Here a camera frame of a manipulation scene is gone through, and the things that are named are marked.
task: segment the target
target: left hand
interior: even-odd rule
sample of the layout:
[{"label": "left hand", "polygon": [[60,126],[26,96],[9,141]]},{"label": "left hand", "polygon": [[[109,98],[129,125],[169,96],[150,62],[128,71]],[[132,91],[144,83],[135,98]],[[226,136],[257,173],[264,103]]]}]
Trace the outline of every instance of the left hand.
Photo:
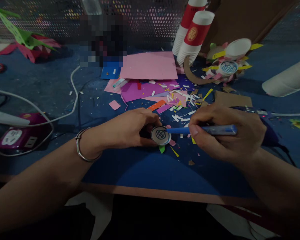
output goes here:
[{"label": "left hand", "polygon": [[87,137],[98,138],[98,144],[101,144],[103,149],[156,147],[157,144],[152,139],[142,138],[139,134],[144,126],[151,128],[153,125],[162,126],[159,116],[150,109],[137,108],[89,129]]}]

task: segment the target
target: bracelet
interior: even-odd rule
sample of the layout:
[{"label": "bracelet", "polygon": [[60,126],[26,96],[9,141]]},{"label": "bracelet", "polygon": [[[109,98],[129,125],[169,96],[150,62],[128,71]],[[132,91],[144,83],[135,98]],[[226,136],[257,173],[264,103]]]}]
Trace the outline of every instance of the bracelet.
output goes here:
[{"label": "bracelet", "polygon": [[94,161],[98,160],[98,159],[101,157],[102,152],[101,152],[100,155],[99,155],[97,158],[95,158],[95,159],[87,159],[87,158],[85,158],[85,157],[82,155],[82,153],[80,152],[80,147],[79,147],[79,142],[80,142],[80,139],[81,139],[81,135],[82,135],[85,131],[87,131],[89,128],[90,128],[90,127],[86,128],[86,129],[82,129],[82,130],[77,134],[77,136],[75,137],[75,140],[77,141],[77,153],[78,153],[78,155],[79,155],[84,161],[86,161],[86,162],[94,162]]}]

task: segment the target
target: hand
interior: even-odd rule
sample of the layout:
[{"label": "hand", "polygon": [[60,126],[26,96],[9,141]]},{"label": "hand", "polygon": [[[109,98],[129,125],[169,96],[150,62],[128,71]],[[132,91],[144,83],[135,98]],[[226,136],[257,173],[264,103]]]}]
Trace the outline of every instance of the hand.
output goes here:
[{"label": "hand", "polygon": [[[234,136],[212,136],[199,127],[202,122],[213,122],[215,125],[234,124],[238,133]],[[189,128],[191,136],[202,150],[213,158],[234,164],[256,155],[267,129],[257,114],[215,103],[198,109],[189,122]]]},{"label": "hand", "polygon": [[137,108],[92,128],[89,135],[100,139],[98,144],[102,144],[103,149],[137,146],[155,147],[157,144],[152,139],[142,138],[139,134],[144,126],[151,129],[153,125],[162,126],[159,116],[152,113],[150,109]]}]

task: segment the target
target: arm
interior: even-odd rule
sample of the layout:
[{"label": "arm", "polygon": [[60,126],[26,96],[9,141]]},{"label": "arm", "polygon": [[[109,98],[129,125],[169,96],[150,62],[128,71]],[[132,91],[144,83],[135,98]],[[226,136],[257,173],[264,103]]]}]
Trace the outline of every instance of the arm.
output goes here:
[{"label": "arm", "polygon": [[[162,124],[149,109],[125,112],[85,131],[80,150],[94,159],[107,148],[157,146],[140,137],[145,125]],[[72,139],[13,178],[0,189],[0,232],[42,219],[63,206],[91,165],[78,156]]]},{"label": "arm", "polygon": [[[235,136],[211,136],[198,125],[235,124]],[[276,214],[300,219],[300,169],[260,146],[266,127],[257,114],[211,104],[200,108],[189,123],[191,135],[211,157],[234,164],[246,177],[259,199]]]}]

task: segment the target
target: blue table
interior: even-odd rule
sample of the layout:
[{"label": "blue table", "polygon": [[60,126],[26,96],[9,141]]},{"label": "blue table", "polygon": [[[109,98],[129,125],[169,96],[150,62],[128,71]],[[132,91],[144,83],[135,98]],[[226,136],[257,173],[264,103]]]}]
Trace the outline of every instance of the blue table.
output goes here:
[{"label": "blue table", "polygon": [[[254,107],[280,113],[300,112],[300,92],[284,98],[275,98],[267,96],[261,89],[263,81],[298,61],[300,61],[298,45],[265,45],[249,55],[248,62],[253,68],[247,70],[244,78],[235,82],[232,87],[241,95],[250,96]],[[0,56],[0,63],[7,66],[7,71],[0,74],[1,90],[29,99],[50,117],[59,117],[72,109],[75,96],[73,94],[69,96],[69,92],[73,91],[70,74],[79,64],[79,46],[67,45],[60,54],[54,54],[50,61],[37,64],[31,63],[16,50],[11,55]],[[200,76],[201,66],[195,64],[194,67],[198,69],[194,73]],[[56,132],[46,148],[20,157],[0,157],[1,180],[19,174],[73,138],[80,129],[99,125],[125,111],[126,106],[120,95],[103,91],[107,80],[100,79],[100,75],[100,67],[84,67],[75,73],[75,85],[78,91],[84,93],[79,96],[76,112],[58,122]],[[201,86],[199,93],[205,95],[210,88],[221,90],[219,85],[208,84]],[[122,107],[113,111],[108,105],[112,100],[116,100]],[[206,101],[212,103],[213,94],[210,94]],[[149,107],[153,103],[136,100],[128,103],[128,110]],[[18,99],[9,101],[0,111],[13,115],[35,112],[31,106]],[[170,111],[161,115],[164,125],[181,126],[172,120]],[[289,118],[274,119],[270,123],[280,133],[282,143],[288,147],[292,158],[300,168],[300,130],[291,127]],[[166,147],[164,154],[160,154],[157,148],[105,151],[102,158],[93,164],[84,177],[83,187],[94,187],[110,193],[199,202],[250,206],[258,204],[252,189],[236,168],[211,159],[192,144],[191,139],[181,139],[179,136],[173,136],[173,139],[177,142],[174,149],[180,155],[179,158],[169,146]],[[278,152],[287,159],[281,150],[278,149]],[[189,160],[194,161],[195,165],[189,166]]]}]

